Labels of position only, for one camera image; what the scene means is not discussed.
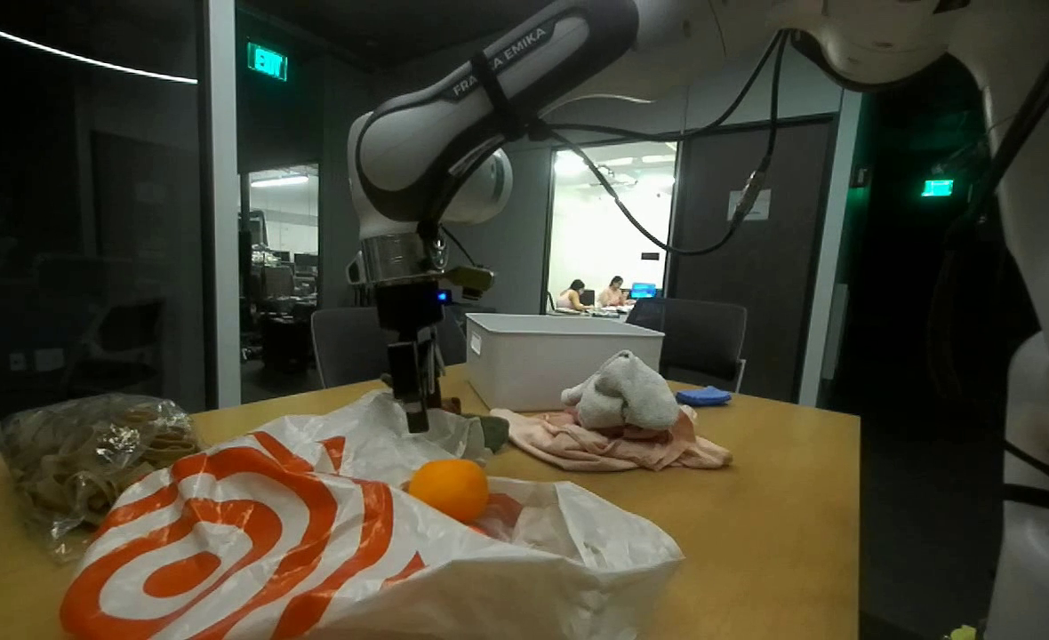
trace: desk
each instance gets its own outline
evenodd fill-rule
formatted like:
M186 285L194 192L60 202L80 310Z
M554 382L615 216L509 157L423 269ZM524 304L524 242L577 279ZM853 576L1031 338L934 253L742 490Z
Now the desk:
M285 413L329 413L378 383L305 391L200 413L203 444L247 433ZM444 394L482 402L463 371ZM855 638L855 448L853 416L734 399L704 409L701 433L733 448L734 471L557 473L509 448L495 476L577 480L653 518L685 551L666 589L650 640L853 640ZM17 527L0 461L0 638L60 638L55 609L71 580Z

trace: ceiling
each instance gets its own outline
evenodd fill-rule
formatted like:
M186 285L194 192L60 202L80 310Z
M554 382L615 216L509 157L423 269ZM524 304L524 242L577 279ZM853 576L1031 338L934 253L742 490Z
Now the ceiling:
M238 13L363 64L405 64L490 41L550 0L235 0Z

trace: plastic bag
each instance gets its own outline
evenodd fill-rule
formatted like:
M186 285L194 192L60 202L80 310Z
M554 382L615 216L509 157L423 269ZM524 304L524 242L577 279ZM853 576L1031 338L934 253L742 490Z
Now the plastic bag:
M427 459L386 391L288 416L138 480L99 527L71 638L636 638L676 540L577 485L490 476L454 523L403 490Z
M26 523L55 559L73 559L138 476L203 452L190 416L167 399L93 394L13 413L0 455Z

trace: white plastic bag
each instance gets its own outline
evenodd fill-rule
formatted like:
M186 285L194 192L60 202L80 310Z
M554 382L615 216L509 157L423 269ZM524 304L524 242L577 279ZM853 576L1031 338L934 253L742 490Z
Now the white plastic bag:
M71 638L636 638L679 567L577 485L490 480L482 529L403 490L444 452L386 391L288 416L119 496L60 618Z

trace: white machine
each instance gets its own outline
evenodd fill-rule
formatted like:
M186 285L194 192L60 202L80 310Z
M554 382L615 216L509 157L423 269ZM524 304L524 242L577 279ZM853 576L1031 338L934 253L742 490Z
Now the white machine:
M554 0L437 86L363 113L350 197L363 269L398 333L393 394L409 416L437 399L437 227L509 199L502 141L542 134L540 118L564 101L650 101L775 37L849 86L898 82L948 55L986 94L1004 230L1041 325L1009 371L1009 500L986 638L1049 638L1049 0Z

